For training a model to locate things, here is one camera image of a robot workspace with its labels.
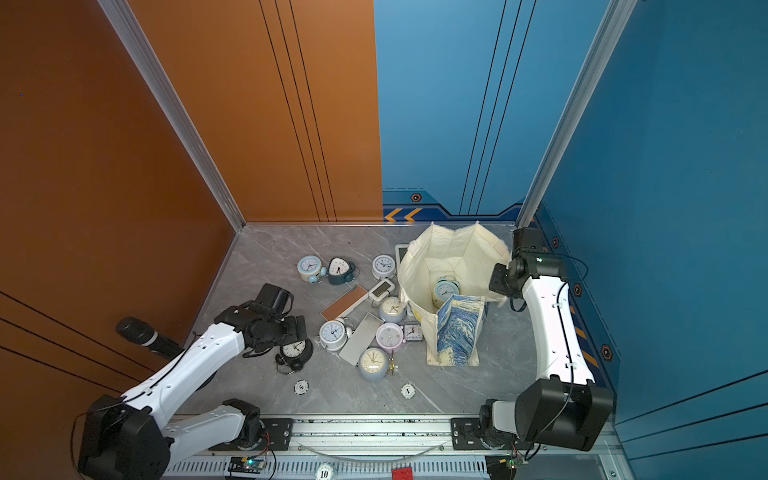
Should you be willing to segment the cream canvas bag blue print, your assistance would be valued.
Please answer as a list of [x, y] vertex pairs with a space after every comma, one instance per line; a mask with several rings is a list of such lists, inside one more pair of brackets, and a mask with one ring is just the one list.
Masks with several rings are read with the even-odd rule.
[[431, 366], [479, 365], [478, 340], [492, 303], [492, 271], [506, 265], [505, 242], [479, 223], [456, 230], [432, 224], [408, 245], [397, 269], [400, 300], [411, 308]]

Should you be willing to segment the cream blue-rim alarm clock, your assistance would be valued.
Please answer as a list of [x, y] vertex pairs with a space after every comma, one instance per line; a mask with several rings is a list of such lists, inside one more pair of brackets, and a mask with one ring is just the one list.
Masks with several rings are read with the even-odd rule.
[[460, 283], [453, 277], [445, 276], [438, 279], [432, 289], [432, 304], [440, 309], [453, 295], [459, 295]]

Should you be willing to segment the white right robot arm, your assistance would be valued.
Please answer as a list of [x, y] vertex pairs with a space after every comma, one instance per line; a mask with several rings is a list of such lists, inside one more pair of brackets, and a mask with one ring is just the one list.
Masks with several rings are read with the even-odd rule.
[[614, 409], [614, 396], [599, 386], [579, 344], [569, 304], [563, 259], [545, 250], [543, 232], [513, 232], [509, 262], [498, 264], [489, 288], [521, 300], [533, 326], [536, 380], [514, 401], [489, 399], [481, 407], [479, 433], [490, 449], [553, 446], [589, 451]]

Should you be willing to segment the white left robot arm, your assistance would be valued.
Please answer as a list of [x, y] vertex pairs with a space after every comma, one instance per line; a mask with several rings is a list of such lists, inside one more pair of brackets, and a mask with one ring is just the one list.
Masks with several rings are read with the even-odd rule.
[[277, 458], [259, 407], [228, 399], [183, 421], [183, 403], [231, 359], [258, 357], [308, 338], [294, 296], [265, 284], [253, 300], [230, 306], [161, 370], [119, 397], [104, 395], [83, 413], [82, 440], [71, 443], [73, 468], [91, 479], [159, 479], [204, 450], [230, 444]]

